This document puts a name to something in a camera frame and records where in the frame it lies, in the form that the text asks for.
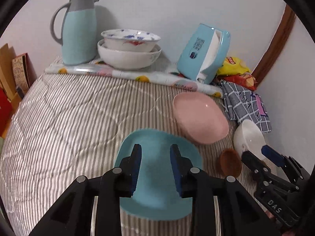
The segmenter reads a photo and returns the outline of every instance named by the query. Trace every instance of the yellow snack bag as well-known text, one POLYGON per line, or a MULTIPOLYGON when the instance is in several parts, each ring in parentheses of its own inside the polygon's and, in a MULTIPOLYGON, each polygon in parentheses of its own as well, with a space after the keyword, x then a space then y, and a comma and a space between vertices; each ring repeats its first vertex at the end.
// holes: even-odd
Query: yellow snack bag
POLYGON ((223 65, 218 69, 217 76, 223 75, 242 75, 250 73, 250 69, 246 66, 245 62, 238 57, 226 57, 223 65))

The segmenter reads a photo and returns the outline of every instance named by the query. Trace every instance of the tissue box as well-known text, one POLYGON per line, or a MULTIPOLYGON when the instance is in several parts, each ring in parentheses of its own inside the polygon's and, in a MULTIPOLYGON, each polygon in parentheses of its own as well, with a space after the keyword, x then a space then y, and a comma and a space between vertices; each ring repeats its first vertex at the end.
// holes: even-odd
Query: tissue box
POLYGON ((177 62, 185 77, 209 84, 226 57, 231 35, 228 31, 200 24, 177 62))

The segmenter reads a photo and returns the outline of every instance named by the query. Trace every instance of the bed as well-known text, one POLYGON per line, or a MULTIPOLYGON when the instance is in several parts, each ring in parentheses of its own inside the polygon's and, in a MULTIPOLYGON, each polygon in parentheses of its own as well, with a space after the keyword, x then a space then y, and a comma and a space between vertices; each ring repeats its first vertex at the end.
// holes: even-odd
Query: bed
MULTIPOLYGON (((153 128, 183 136, 172 116, 172 100, 183 91, 115 77, 41 75, 12 118, 0 159, 0 195, 16 235, 28 235, 76 177, 93 178, 113 168, 132 131, 153 128)), ((224 111, 222 99, 213 99, 224 111)), ((209 175, 221 177, 215 161, 222 150, 233 148, 236 128, 229 121, 227 137, 197 147, 209 175)), ((274 173, 272 163, 265 162, 274 173)), ((244 165, 238 180, 253 195, 256 184, 244 165)), ((121 210, 123 236, 188 235, 189 225, 190 216, 149 221, 121 210)))

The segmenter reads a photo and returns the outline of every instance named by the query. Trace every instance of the light blue bowl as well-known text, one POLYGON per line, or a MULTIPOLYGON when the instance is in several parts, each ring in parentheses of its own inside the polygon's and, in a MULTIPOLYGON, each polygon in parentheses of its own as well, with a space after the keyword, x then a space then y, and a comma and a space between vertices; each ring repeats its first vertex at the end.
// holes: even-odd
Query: light blue bowl
POLYGON ((164 131, 142 129, 130 133, 118 152, 115 167, 130 156, 134 144, 142 147, 142 160, 137 188, 132 198, 120 198, 120 207, 128 214, 151 220, 177 220, 192 211, 192 198, 182 199, 176 191, 170 146, 177 144, 181 155, 202 168, 197 148, 186 139, 164 131))

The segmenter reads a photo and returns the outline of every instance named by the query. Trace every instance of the stacked bowls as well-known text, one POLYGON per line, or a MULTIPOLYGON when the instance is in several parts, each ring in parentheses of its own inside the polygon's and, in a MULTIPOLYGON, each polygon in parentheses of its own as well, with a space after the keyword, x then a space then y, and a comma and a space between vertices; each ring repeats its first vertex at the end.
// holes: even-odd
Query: stacked bowls
POLYGON ((161 54, 159 36, 140 30, 113 29, 103 31, 97 44, 100 58, 120 70, 137 70, 148 67, 161 54))

